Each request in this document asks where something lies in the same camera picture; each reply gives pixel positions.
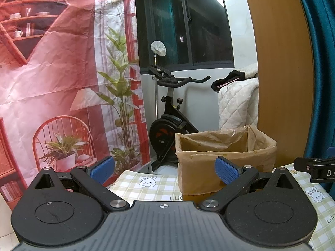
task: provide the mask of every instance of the blue gripper pad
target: blue gripper pad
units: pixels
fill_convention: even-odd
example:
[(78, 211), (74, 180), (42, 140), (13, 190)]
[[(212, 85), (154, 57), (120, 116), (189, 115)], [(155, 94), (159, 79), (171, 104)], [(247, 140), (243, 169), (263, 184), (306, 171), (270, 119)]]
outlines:
[(228, 185), (240, 176), (242, 169), (226, 158), (218, 157), (215, 160), (215, 172)]
[(109, 157), (101, 163), (97, 163), (95, 167), (92, 167), (90, 177), (102, 185), (111, 177), (114, 173), (114, 169), (114, 158)]

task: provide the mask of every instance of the bunny print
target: bunny print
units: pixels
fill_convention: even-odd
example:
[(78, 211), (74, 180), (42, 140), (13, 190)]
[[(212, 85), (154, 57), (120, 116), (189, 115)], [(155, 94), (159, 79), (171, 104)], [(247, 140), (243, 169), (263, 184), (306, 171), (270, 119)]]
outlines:
[(315, 202), (321, 203), (321, 200), (325, 197), (321, 192), (319, 192), (315, 186), (312, 187), (312, 191), (306, 191), (308, 196), (311, 196)]
[(140, 186), (141, 188), (144, 187), (153, 187), (156, 185), (156, 181), (155, 179), (157, 178), (157, 176), (152, 176), (150, 178), (147, 178), (146, 176), (141, 176), (141, 183)]

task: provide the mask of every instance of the black clamp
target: black clamp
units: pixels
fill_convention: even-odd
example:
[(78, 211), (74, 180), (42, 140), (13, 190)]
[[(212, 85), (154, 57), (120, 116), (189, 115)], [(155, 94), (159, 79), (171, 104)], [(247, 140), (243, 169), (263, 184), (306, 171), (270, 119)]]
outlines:
[(335, 158), (296, 158), (293, 162), (296, 171), (311, 175), (311, 183), (335, 181)]

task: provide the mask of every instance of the metal screw cap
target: metal screw cap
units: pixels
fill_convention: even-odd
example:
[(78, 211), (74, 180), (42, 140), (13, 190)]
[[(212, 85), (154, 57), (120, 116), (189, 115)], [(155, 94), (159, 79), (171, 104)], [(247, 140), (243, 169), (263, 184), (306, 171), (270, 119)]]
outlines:
[(122, 208), (124, 206), (127, 205), (127, 202), (125, 200), (121, 200), (121, 199), (116, 199), (113, 200), (112, 202), (110, 202), (110, 206), (114, 207), (114, 208)]
[(207, 199), (202, 202), (202, 205), (209, 208), (214, 208), (219, 205), (219, 202), (214, 199)]

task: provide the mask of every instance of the plastic liner bag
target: plastic liner bag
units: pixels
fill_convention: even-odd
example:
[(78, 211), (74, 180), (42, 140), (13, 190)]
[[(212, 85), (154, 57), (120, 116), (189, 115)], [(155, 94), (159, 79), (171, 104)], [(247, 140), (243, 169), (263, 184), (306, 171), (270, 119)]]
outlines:
[(187, 195), (200, 195), (202, 200), (224, 187), (216, 175), (214, 164), (223, 156), (236, 165), (252, 165), (260, 172), (272, 172), (276, 160), (277, 142), (253, 126), (232, 130), (205, 131), (175, 135), (175, 150), (179, 160), (178, 185), (183, 200)]

